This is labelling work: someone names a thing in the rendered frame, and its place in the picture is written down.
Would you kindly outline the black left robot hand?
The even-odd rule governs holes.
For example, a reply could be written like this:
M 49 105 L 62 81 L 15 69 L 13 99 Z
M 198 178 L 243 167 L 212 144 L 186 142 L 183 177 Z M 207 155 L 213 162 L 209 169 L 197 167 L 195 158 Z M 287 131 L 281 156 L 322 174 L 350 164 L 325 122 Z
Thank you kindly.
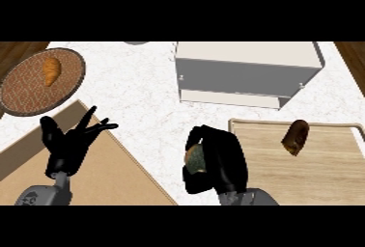
M 101 133 L 118 127 L 118 124 L 110 123 L 108 119 L 104 119 L 93 126 L 89 126 L 96 109 L 96 106 L 90 108 L 79 125 L 67 132 L 61 131 L 53 118 L 45 116 L 40 119 L 42 140 L 50 152 L 46 168 L 46 176 L 49 178 L 55 178 L 58 172 L 64 172 L 70 177 L 76 175 L 83 164 L 89 147 Z

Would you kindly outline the pale wooden tray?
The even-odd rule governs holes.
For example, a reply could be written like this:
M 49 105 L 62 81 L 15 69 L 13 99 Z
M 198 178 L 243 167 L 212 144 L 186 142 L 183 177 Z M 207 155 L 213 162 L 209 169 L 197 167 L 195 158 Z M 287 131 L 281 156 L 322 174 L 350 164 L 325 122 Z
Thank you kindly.
M 281 205 L 365 205 L 365 129 L 358 123 L 313 123 L 305 148 L 291 155 L 281 140 L 288 122 L 232 119 L 248 165 L 248 185 Z

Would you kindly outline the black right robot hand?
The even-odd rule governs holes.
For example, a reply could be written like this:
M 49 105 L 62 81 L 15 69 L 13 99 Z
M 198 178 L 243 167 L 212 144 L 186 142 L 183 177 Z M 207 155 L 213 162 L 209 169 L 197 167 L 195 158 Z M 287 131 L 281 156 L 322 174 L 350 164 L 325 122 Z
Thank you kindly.
M 182 180 L 188 194 L 216 189 L 217 194 L 247 191 L 248 169 L 237 136 L 206 124 L 189 131 L 185 149 L 203 145 L 206 173 L 189 173 L 182 167 Z

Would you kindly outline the green squash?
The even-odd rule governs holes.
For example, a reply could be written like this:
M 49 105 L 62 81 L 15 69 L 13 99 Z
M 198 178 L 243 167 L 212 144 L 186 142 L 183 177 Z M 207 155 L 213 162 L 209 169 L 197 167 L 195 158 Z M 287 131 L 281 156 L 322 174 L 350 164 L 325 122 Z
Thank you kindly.
M 185 154 L 185 168 L 189 173 L 194 175 L 197 173 L 206 173 L 206 159 L 204 159 L 204 151 L 203 145 L 195 144 L 186 154 Z

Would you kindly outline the round brown woven placemat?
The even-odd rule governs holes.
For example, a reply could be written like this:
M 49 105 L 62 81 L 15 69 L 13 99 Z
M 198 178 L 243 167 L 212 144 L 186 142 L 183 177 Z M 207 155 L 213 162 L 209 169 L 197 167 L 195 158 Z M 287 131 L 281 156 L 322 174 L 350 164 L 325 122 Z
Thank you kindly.
M 61 62 L 61 75 L 46 85 L 43 65 L 49 59 Z M 50 48 L 24 59 L 0 82 L 0 108 L 18 117 L 30 117 L 53 110 L 76 93 L 86 75 L 86 61 L 77 51 Z

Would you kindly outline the tan wooden cutting board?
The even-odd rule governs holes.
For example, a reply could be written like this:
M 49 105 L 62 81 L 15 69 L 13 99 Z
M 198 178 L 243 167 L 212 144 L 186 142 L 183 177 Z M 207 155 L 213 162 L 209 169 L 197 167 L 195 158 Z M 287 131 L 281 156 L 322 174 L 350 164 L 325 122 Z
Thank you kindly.
M 36 117 L 0 118 L 0 205 L 11 205 L 33 184 L 50 184 L 45 170 L 49 152 L 42 143 Z M 176 201 L 130 155 L 113 133 L 105 131 L 79 173 L 71 178 L 71 203 L 79 205 L 166 205 Z

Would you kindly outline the orange croissant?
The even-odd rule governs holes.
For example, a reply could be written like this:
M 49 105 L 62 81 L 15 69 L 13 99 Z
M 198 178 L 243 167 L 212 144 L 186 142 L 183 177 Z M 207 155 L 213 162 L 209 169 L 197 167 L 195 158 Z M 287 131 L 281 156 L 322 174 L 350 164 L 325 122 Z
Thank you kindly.
M 50 87 L 61 76 L 61 61 L 58 58 L 47 58 L 43 63 L 46 86 Z

